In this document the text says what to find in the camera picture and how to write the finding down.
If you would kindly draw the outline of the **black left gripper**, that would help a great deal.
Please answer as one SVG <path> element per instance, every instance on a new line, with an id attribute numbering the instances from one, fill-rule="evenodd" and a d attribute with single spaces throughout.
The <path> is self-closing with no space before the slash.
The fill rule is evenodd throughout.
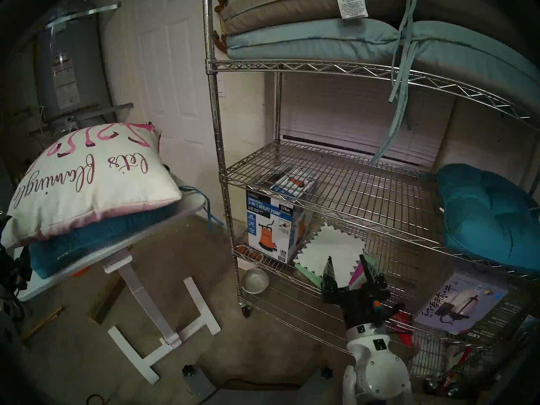
<path id="1" fill-rule="evenodd" d="M 14 259 L 1 244 L 1 287 L 10 297 L 26 290 L 32 276 L 30 247 L 24 246 L 19 257 Z"/>

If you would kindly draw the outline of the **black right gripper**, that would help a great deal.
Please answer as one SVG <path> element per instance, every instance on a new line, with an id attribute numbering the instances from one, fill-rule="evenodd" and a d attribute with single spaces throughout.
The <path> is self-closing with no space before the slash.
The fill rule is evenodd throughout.
<path id="1" fill-rule="evenodd" d="M 367 323 L 380 327 L 388 320 L 388 312 L 382 307 L 382 302 L 388 300 L 385 276 L 378 271 L 377 260 L 371 254 L 361 254 L 360 263 L 367 281 L 357 289 L 338 287 L 331 256 L 322 274 L 322 301 L 341 308 L 347 329 Z"/>

